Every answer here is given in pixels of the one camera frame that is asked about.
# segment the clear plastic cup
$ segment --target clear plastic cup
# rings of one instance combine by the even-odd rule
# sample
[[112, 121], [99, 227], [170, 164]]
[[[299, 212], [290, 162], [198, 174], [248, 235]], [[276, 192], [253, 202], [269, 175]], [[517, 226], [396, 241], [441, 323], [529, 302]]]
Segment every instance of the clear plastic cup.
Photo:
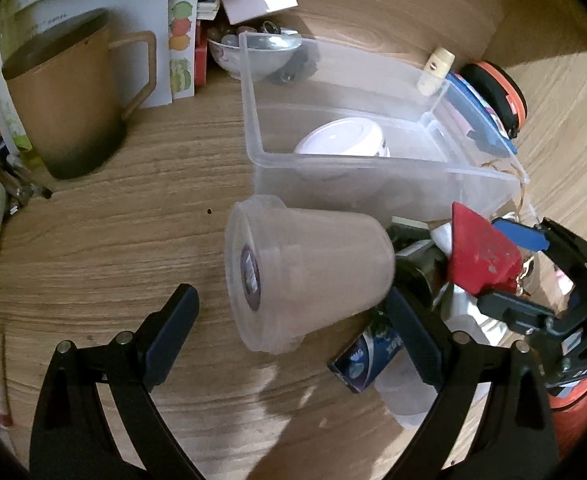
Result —
[[375, 306], [395, 272], [375, 219], [287, 208], [276, 196], [237, 203], [225, 243], [231, 308], [253, 351], [291, 351], [307, 333]]

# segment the wood grain surface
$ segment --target wood grain surface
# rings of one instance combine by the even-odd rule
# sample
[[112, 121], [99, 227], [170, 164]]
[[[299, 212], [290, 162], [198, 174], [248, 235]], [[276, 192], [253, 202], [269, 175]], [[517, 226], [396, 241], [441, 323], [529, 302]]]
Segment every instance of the wood grain surface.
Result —
[[[587, 23], [576, 23], [579, 12], [563, 19], [566, 1], [299, 0], [284, 20], [414, 63], [439, 44], [459, 64], [486, 51], [529, 101], [517, 144], [533, 204], [587, 237]], [[135, 330], [184, 282], [200, 293], [200, 317], [152, 396], [207, 478], [384, 475], [413, 432], [372, 388], [354, 396], [325, 367], [363, 319], [309, 335], [277, 358], [246, 350], [232, 320], [224, 228], [234, 202], [251, 195], [238, 82], [210, 70], [195, 98], [135, 114], [122, 149], [99, 171], [52, 185], [52, 200], [11, 219], [0, 243], [11, 437], [23, 462], [56, 344], [98, 345]], [[123, 456], [138, 463], [108, 389], [100, 394]], [[480, 413], [470, 413], [450, 460], [464, 457]]]

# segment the brown mug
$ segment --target brown mug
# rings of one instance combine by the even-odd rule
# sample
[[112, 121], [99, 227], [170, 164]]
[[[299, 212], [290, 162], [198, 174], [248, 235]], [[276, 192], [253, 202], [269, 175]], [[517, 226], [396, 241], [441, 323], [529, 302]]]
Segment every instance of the brown mug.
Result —
[[[109, 15], [96, 9], [37, 34], [6, 60], [2, 72], [29, 140], [55, 178], [98, 168], [126, 136], [124, 122], [156, 88], [156, 37], [146, 30], [109, 41]], [[124, 109], [109, 51], [148, 45], [148, 83]]]

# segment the transparent plastic storage box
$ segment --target transparent plastic storage box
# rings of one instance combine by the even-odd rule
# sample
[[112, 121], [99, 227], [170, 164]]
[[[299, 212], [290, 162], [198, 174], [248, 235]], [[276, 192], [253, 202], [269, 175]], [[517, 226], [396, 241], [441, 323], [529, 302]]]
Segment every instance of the transparent plastic storage box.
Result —
[[[452, 202], [488, 216], [519, 200], [528, 181], [522, 166], [449, 81], [427, 97], [416, 88], [420, 69], [317, 40], [300, 40], [273, 71], [273, 52], [247, 48], [250, 36], [240, 36], [240, 72], [256, 194], [289, 207], [362, 212], [385, 225], [392, 216], [448, 219]], [[389, 158], [294, 152], [315, 129], [348, 117], [376, 121]]]

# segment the red object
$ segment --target red object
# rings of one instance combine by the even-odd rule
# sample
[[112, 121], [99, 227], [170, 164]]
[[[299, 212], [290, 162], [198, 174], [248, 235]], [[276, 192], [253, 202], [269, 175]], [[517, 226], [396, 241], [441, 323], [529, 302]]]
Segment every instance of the red object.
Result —
[[518, 247], [467, 206], [453, 203], [449, 281], [472, 296], [490, 288], [515, 293], [523, 270]]
[[191, 30], [191, 25], [191, 20], [189, 18], [184, 18], [182, 20], [175, 18], [171, 22], [171, 34], [174, 36], [186, 36]]
[[195, 70], [193, 75], [194, 86], [204, 86], [207, 82], [207, 34], [200, 30], [200, 22], [195, 27]]
[[196, 20], [195, 22], [195, 46], [198, 46], [200, 43], [200, 35], [202, 34], [202, 22], [200, 20]]
[[587, 431], [587, 379], [574, 386], [564, 399], [549, 396], [560, 459], [568, 456]]

